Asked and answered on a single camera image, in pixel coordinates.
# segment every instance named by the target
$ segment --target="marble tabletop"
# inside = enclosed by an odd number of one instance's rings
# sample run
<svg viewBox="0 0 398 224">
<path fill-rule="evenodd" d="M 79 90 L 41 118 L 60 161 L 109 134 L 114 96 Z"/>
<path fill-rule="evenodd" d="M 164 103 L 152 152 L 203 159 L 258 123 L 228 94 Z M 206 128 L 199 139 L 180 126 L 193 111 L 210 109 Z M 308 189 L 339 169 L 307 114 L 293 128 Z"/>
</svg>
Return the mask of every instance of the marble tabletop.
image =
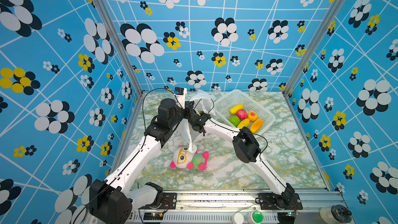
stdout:
<svg viewBox="0 0 398 224">
<path fill-rule="evenodd" d="M 211 92 L 220 98 L 224 92 Z M 298 188 L 325 188 L 313 158 L 301 136 L 286 101 L 281 92 L 246 92 L 272 112 L 276 120 L 266 130 L 263 136 L 268 140 L 268 148 L 264 151 L 267 161 L 279 175 Z M 188 92 L 190 99 L 195 92 Z M 145 121 L 148 126 L 153 116 L 157 115 L 159 103 L 164 98 L 170 98 L 168 92 L 151 92 L 144 102 Z M 126 156 L 137 146 L 144 133 L 142 111 L 137 119 Z M 260 148 L 266 142 L 257 138 Z M 198 169 L 171 169 L 173 151 L 183 145 L 182 136 L 175 132 L 155 157 L 147 164 L 138 176 L 132 189 L 153 182 L 164 190 L 188 189 L 269 189 L 266 182 L 235 155 L 233 145 L 213 134 L 196 142 L 198 153 L 210 153 L 205 171 Z"/>
</svg>

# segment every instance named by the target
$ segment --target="blue patterned backdrop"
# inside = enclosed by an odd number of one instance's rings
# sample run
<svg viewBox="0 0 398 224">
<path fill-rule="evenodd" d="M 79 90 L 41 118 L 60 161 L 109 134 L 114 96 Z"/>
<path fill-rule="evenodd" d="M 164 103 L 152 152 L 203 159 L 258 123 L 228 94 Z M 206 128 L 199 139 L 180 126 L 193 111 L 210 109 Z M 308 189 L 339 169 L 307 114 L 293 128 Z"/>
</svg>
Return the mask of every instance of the blue patterned backdrop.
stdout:
<svg viewBox="0 0 398 224">
<path fill-rule="evenodd" d="M 137 94 L 92 0 L 0 0 L 0 223 L 80 223 Z"/>
<path fill-rule="evenodd" d="M 143 90 L 278 91 L 333 0 L 105 2 Z"/>
<path fill-rule="evenodd" d="M 289 101 L 356 223 L 397 223 L 398 0 L 346 0 Z"/>
</svg>

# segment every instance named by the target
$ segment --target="robotic arm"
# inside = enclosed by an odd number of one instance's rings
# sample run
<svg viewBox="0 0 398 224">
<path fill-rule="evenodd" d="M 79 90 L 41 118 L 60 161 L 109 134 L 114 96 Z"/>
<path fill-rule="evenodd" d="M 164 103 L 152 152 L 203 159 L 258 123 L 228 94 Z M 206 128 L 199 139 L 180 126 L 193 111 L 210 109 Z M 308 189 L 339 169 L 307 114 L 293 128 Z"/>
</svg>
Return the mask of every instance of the robotic arm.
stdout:
<svg viewBox="0 0 398 224">
<path fill-rule="evenodd" d="M 176 87 L 175 96 L 180 106 L 174 99 L 162 100 L 158 107 L 158 115 L 153 117 L 135 150 L 104 181 L 96 180 L 92 183 L 90 214 L 105 223 L 122 224 L 132 211 L 145 205 L 160 205 L 163 189 L 154 183 L 147 183 L 144 187 L 132 191 L 133 198 L 127 196 L 139 173 L 165 145 L 184 118 L 193 130 L 203 135 L 213 133 L 233 144 L 236 156 L 252 166 L 269 185 L 273 193 L 272 202 L 268 202 L 269 204 L 280 209 L 291 206 L 294 189 L 266 161 L 249 128 L 232 128 L 212 120 L 209 114 L 199 115 L 193 109 L 192 101 L 185 102 L 186 92 L 185 88 Z"/>
</svg>

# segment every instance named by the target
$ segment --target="green cap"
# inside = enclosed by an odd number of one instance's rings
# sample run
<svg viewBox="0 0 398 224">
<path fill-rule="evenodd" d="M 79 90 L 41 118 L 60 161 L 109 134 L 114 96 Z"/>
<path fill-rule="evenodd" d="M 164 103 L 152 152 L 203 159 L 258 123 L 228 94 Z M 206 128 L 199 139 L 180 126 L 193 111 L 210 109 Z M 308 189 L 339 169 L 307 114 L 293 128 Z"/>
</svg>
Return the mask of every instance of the green cap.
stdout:
<svg viewBox="0 0 398 224">
<path fill-rule="evenodd" d="M 253 220 L 257 223 L 261 223 L 263 221 L 263 214 L 260 211 L 255 211 L 252 214 Z"/>
</svg>

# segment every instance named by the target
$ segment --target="white plastic basket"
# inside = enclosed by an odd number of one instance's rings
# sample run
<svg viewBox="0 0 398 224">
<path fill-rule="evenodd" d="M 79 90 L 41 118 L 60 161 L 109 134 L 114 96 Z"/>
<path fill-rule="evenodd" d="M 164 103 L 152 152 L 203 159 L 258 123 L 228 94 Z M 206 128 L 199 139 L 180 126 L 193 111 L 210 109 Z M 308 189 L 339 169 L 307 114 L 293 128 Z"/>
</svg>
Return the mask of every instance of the white plastic basket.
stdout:
<svg viewBox="0 0 398 224">
<path fill-rule="evenodd" d="M 252 98 L 250 98 L 247 93 L 242 92 L 241 90 L 235 89 L 231 92 L 227 93 L 226 95 L 222 96 L 215 102 L 215 111 L 217 117 L 220 117 L 221 120 L 232 127 L 235 127 L 231 122 L 229 122 L 229 118 L 233 115 L 229 112 L 229 110 L 238 105 L 243 104 L 244 109 L 246 112 L 254 111 L 257 113 L 258 118 L 264 121 L 263 125 L 258 129 L 256 134 L 261 135 L 263 134 L 275 121 L 275 115 L 271 112 L 266 110 L 264 107 L 261 106 L 260 103 L 256 102 Z"/>
</svg>

